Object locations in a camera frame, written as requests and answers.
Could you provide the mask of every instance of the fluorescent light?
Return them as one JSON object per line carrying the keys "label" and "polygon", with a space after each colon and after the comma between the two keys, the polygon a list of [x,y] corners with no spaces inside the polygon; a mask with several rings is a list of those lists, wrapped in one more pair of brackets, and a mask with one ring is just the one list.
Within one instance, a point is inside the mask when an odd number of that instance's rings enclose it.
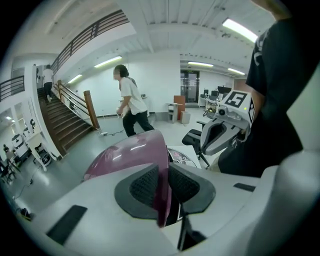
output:
{"label": "fluorescent light", "polygon": [[193,62],[193,61],[189,61],[188,64],[189,64],[189,65],[205,66],[205,67],[210,67],[210,68],[214,66],[214,65],[212,65],[212,64],[201,63],[201,62]]}
{"label": "fluorescent light", "polygon": [[228,68],[228,70],[232,71],[232,72],[235,72],[235,73],[238,73],[240,75],[245,75],[245,73],[241,72],[241,71],[238,71],[238,70],[235,70],[233,68]]}
{"label": "fluorescent light", "polygon": [[132,151],[132,150],[135,150],[135,149],[137,149],[137,148],[141,148],[141,147],[144,147],[146,144],[144,144],[144,145],[141,145],[141,146],[135,146],[135,147],[133,147],[133,148],[131,148],[130,149],[130,151]]}
{"label": "fluorescent light", "polygon": [[105,64],[107,64],[107,63],[114,62],[114,61],[120,60],[120,59],[122,59],[122,57],[121,57],[121,56],[117,56],[117,57],[108,59],[108,60],[106,60],[106,61],[104,61],[104,62],[102,62],[102,63],[100,63],[100,64],[98,64],[98,65],[95,65],[94,67],[95,67],[95,68],[99,68],[99,67],[101,67],[101,66],[103,66],[103,65],[105,65]]}
{"label": "fluorescent light", "polygon": [[76,77],[72,78],[69,82],[69,83],[72,83],[73,81],[77,80],[79,77],[82,77],[82,74],[78,74]]}
{"label": "fluorescent light", "polygon": [[231,29],[231,30],[243,35],[244,37],[248,38],[252,42],[255,42],[258,38],[258,36],[255,33],[250,31],[246,27],[240,25],[239,23],[233,21],[232,19],[228,18],[222,25],[228,29]]}

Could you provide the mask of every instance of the staircase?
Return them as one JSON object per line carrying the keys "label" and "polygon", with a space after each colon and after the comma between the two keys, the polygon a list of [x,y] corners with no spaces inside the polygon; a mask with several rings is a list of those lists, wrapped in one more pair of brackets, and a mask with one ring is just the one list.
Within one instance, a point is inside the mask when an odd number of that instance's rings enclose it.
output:
{"label": "staircase", "polygon": [[45,100],[47,113],[53,130],[65,150],[89,134],[94,128],[78,117],[54,94],[49,103],[44,88],[38,88],[38,99]]}

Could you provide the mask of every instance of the white t-shirt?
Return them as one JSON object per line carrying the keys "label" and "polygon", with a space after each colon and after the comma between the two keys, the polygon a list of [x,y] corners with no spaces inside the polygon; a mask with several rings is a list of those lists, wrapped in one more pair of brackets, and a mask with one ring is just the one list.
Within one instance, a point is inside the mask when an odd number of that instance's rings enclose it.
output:
{"label": "white t-shirt", "polygon": [[147,106],[141,98],[137,86],[129,78],[123,77],[120,80],[120,85],[121,96],[131,96],[128,106],[131,109],[131,113],[133,115],[147,111]]}
{"label": "white t-shirt", "polygon": [[44,83],[52,83],[52,77],[54,75],[54,72],[51,69],[49,68],[45,69],[42,75],[44,77],[44,80],[43,80]]}

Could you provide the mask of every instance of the floor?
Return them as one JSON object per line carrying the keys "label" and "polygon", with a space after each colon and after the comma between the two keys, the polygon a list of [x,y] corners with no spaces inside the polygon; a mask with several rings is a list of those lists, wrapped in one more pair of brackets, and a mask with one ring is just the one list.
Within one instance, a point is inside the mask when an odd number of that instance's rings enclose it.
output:
{"label": "floor", "polygon": [[[188,108],[187,112],[191,114],[188,125],[157,121],[154,115],[149,117],[150,123],[161,131],[168,146],[183,145],[182,138],[190,129],[201,130],[202,126],[196,121],[209,121],[207,117],[202,116],[203,108]],[[7,196],[15,197],[13,203],[20,208],[27,208],[30,213],[36,215],[80,184],[88,166],[101,151],[127,137],[124,131],[120,132],[123,130],[121,118],[99,118],[98,121],[102,132],[108,132],[107,136],[99,136],[97,131],[88,134],[71,147],[67,156],[61,161],[48,165],[47,172],[43,172],[38,164],[34,164],[33,156],[30,156],[21,166],[21,173],[17,173],[17,179],[12,184],[0,182]],[[138,124],[134,129],[137,133],[143,132]],[[217,156],[205,157],[212,163]],[[203,168],[206,166],[202,160],[200,164]]]}

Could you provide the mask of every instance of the computer monitor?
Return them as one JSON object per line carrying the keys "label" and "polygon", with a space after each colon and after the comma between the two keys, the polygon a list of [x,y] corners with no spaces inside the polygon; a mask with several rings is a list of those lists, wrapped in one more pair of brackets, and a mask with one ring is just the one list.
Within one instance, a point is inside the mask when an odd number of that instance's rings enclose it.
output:
{"label": "computer monitor", "polygon": [[217,96],[209,96],[209,100],[211,100],[211,101],[215,101],[217,99]]}
{"label": "computer monitor", "polygon": [[224,87],[224,86],[218,86],[219,94],[228,94],[231,91],[231,88]]}
{"label": "computer monitor", "polygon": [[218,94],[219,94],[219,93],[218,93],[217,90],[212,90],[212,91],[211,91],[211,96],[216,96],[216,97],[217,97]]}

